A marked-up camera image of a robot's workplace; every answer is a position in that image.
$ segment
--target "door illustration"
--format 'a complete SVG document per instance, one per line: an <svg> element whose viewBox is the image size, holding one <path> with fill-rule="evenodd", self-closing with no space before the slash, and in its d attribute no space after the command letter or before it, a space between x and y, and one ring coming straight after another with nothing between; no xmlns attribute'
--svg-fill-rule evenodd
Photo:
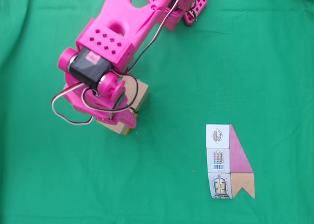
<svg viewBox="0 0 314 224"><path fill-rule="evenodd" d="M213 178L213 185L216 194L227 194L227 179L218 175L217 177Z"/></svg>

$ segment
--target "green fabric background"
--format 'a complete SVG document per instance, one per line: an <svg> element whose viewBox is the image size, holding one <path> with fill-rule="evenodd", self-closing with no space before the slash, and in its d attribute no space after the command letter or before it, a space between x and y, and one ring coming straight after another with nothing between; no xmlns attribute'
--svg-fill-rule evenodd
<svg viewBox="0 0 314 224"><path fill-rule="evenodd" d="M103 2L0 0L0 223L314 223L314 0L209 0L163 29L133 71L150 95L128 136L50 105L60 54ZM211 198L214 123L233 124L256 199Z"/></svg>

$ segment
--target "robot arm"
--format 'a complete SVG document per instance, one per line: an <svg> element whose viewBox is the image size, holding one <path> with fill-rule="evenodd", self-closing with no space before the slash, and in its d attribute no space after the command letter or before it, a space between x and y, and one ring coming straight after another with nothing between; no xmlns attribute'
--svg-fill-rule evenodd
<svg viewBox="0 0 314 224"><path fill-rule="evenodd" d="M64 96L76 111L91 115L91 119L95 117L107 124L122 122L135 128L136 118L128 108L136 96L127 105L125 83L123 80L119 82L118 78L132 77L137 93L137 80L128 72L141 54L128 67L171 1L154 0L142 8L135 8L131 0L106 0L99 16L92 19L77 38L77 50L67 48L59 59L58 67L65 72L66 85L58 97ZM190 8L193 2L176 0L146 49L156 39L171 13L176 8Z"/></svg>

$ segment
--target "wire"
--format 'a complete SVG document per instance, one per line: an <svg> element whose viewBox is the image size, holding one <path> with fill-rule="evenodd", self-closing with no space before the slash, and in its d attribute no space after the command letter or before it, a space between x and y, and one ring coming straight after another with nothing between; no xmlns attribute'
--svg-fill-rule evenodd
<svg viewBox="0 0 314 224"><path fill-rule="evenodd" d="M194 8L196 8L196 0L194 0L194 6L191 7L189 11L194 10Z"/></svg>
<svg viewBox="0 0 314 224"><path fill-rule="evenodd" d="M124 73L129 73L133 68L136 66L138 60L141 58L141 56L144 54L144 52L153 44L153 42L156 40L158 37L161 29L163 28L164 24L166 23L167 19L170 17L170 15L173 13L173 11L176 9L177 5L179 4L181 0L176 0L175 4L172 6L166 17L163 19L162 23L160 24L155 36L151 40L151 42L146 46L146 48L141 52L141 54L138 56L138 58L135 60L135 62L132 64L130 68L128 68Z"/></svg>
<svg viewBox="0 0 314 224"><path fill-rule="evenodd" d="M65 94L67 94L67 93L69 93L69 92L71 92L71 91L73 91L73 90L75 90L75 89L77 89L77 88L79 88L79 87L81 87L81 86L83 86L83 85L84 85L84 83L81 83L81 82L79 82L79 83L77 83L77 84L74 84L74 85L72 85L72 86L70 86L70 87L64 89L62 92L58 93L57 95L55 95L54 98L53 98L52 101L51 101L51 107L52 107L53 112L54 112L57 116L59 116L60 118L64 119L66 122L68 122L68 123L70 123L70 124L73 124L73 125L86 125L86 124L90 124L90 123L93 121L93 116L90 117L90 119L89 119L88 121L86 121L86 122L74 122L74 121L71 121L71 120L67 119L64 115L61 115L59 112L57 112L57 111L55 110L55 108L54 108L54 103L55 103L55 101L58 100L60 97L64 96Z"/></svg>
<svg viewBox="0 0 314 224"><path fill-rule="evenodd" d="M82 95L81 95L82 102L83 102L83 104L84 104L88 109L97 110L97 111L106 112L106 113L118 113L118 112L122 112L122 111L125 111L126 109L130 108L130 107L132 106L132 104L135 102L135 99L136 99L137 93L138 93L138 82L137 82L137 79L136 79L133 75L131 75L131 74L123 74L123 73L117 72L117 71L115 71L115 70L110 70L110 71L112 71L113 73L115 73L115 74L118 75L118 76L121 76L121 77L129 76L129 77L131 77L131 78L133 78L133 79L135 80L135 83L136 83L136 91L135 91L135 95L134 95L132 101L130 102L130 104L128 104L128 105L126 105L126 106L124 106L124 107L122 107L122 108L119 108L119 109L112 109L112 110L110 110L110 109L96 108L96 107L90 106L90 105L86 102L86 100L85 100L84 95L85 95L86 91L89 90L89 89L91 89L91 88L88 87L88 88L85 88L85 89L83 90Z"/></svg>

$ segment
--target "pink triangular block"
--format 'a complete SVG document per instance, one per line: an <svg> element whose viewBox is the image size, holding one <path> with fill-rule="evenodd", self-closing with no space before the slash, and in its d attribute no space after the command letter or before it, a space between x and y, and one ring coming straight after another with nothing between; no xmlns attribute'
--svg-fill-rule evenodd
<svg viewBox="0 0 314 224"><path fill-rule="evenodd" d="M232 125L230 125L230 172L253 172L250 162L245 155L245 152Z"/></svg>

